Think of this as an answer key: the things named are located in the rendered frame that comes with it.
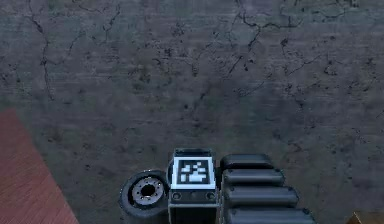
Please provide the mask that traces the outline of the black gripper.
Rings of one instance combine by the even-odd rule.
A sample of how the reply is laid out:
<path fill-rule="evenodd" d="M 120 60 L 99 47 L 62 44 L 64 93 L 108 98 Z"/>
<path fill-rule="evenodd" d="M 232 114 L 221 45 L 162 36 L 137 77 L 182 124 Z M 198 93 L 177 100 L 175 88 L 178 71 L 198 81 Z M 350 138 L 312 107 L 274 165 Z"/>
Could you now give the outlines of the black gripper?
<path fill-rule="evenodd" d="M 145 170 L 130 177 L 119 193 L 121 224 L 169 224 L 166 173 Z"/>

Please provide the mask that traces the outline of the brown wooden furniture corner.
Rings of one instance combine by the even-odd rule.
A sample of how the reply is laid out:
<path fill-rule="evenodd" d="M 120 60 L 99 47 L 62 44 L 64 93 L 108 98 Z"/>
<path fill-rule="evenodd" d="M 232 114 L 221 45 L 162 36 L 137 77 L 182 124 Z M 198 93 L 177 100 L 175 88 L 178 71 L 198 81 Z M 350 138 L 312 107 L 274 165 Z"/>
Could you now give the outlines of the brown wooden furniture corner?
<path fill-rule="evenodd" d="M 355 211 L 346 224 L 384 224 L 384 212 Z"/>

